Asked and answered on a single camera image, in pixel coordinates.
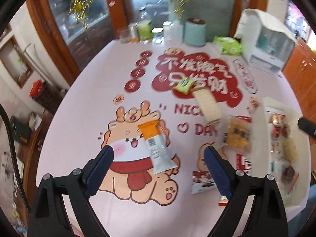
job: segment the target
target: white bottle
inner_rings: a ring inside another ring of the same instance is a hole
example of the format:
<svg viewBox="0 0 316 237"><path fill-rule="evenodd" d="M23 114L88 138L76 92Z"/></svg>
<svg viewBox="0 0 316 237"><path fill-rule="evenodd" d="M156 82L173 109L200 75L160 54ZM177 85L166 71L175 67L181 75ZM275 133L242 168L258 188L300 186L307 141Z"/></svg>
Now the white bottle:
<svg viewBox="0 0 316 237"><path fill-rule="evenodd" d="M165 21L163 23L163 39L165 42L169 42L171 40L171 22Z"/></svg>
<svg viewBox="0 0 316 237"><path fill-rule="evenodd" d="M175 20L171 24L171 41L173 45L180 45L183 43L183 25L179 20Z"/></svg>

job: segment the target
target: cartoon bear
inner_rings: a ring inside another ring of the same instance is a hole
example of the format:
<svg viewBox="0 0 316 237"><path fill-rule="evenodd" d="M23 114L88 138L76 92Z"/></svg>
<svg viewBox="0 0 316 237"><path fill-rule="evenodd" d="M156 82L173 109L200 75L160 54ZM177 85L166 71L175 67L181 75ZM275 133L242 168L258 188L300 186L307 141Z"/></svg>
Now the cartoon bear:
<svg viewBox="0 0 316 237"><path fill-rule="evenodd" d="M213 143L206 143L206 144L203 144L199 150L198 150L198 154L197 154L197 170L199 171L209 171L209 169L207 168L207 166L205 165L205 162L204 162L204 150L206 147L208 146L211 146L213 145L215 142ZM227 155L225 154L224 152L224 147L218 149L218 154L225 160L228 160L228 157Z"/></svg>
<svg viewBox="0 0 316 237"><path fill-rule="evenodd" d="M168 146L170 131L166 128L165 121L160 119L160 111L151 113L150 103L143 101L140 109L131 108L126 113L124 107L119 107L116 116L116 120L109 123L101 145L101 148L105 145L113 148L114 161L99 190L140 204L149 200L162 206L171 204L177 196L178 185L170 176L178 173L180 160L175 155L172 160L177 164L176 168L153 175L150 151L138 128L140 124L159 120L160 131Z"/></svg>

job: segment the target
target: red circle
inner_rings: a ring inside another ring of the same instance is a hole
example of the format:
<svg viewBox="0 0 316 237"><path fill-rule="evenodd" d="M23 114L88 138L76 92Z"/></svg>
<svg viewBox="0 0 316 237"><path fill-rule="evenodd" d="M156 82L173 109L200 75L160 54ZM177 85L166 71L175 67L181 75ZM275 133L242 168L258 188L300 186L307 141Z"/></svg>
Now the red circle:
<svg viewBox="0 0 316 237"><path fill-rule="evenodd" d="M126 92L135 92L139 88L140 88L140 81L138 81L137 79L132 79L128 81L124 87Z"/></svg>
<svg viewBox="0 0 316 237"><path fill-rule="evenodd" d="M140 59L140 60L136 61L136 66L138 66L138 67L144 67L144 66L147 66L148 63L149 63L149 60Z"/></svg>
<svg viewBox="0 0 316 237"><path fill-rule="evenodd" d="M139 77L142 77L144 74L145 74L145 69L136 68L131 72L131 77L139 78Z"/></svg>
<svg viewBox="0 0 316 237"><path fill-rule="evenodd" d="M153 55L151 51L144 51L140 54L140 56L143 58L149 58L151 55Z"/></svg>

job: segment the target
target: table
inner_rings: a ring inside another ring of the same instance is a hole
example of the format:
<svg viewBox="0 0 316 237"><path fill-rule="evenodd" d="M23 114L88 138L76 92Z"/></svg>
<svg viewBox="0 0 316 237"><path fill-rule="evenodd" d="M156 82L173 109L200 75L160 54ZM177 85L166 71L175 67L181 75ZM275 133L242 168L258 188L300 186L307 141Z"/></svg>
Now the table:
<svg viewBox="0 0 316 237"><path fill-rule="evenodd" d="M184 75L210 86L223 114L249 119L252 98L265 96L301 113L282 73L250 68L240 56L219 55L210 43L171 48L113 41L61 103L40 155L37 185L45 173L56 177L82 168L110 144L115 163L90 203L111 236L207 236L224 208L218 206L217 189L191 194L192 172L203 170L201 150L218 139L217 129L205 126L195 99L172 90ZM154 119L160 120L178 168L153 176L137 126ZM236 167L236 153L225 154ZM287 211L288 220L305 207L307 196L301 207ZM75 219L69 199L65 205ZM244 214L245 222L249 205Z"/></svg>

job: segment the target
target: glass door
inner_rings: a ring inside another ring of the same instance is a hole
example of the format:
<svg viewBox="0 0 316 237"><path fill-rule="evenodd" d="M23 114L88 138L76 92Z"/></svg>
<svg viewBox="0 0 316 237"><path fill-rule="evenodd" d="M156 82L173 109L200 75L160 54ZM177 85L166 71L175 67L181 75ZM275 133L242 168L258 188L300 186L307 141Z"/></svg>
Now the glass door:
<svg viewBox="0 0 316 237"><path fill-rule="evenodd" d="M54 20L69 52L82 71L109 42L115 39L107 0L93 0L88 11L87 30L68 15L70 0L48 0Z"/></svg>

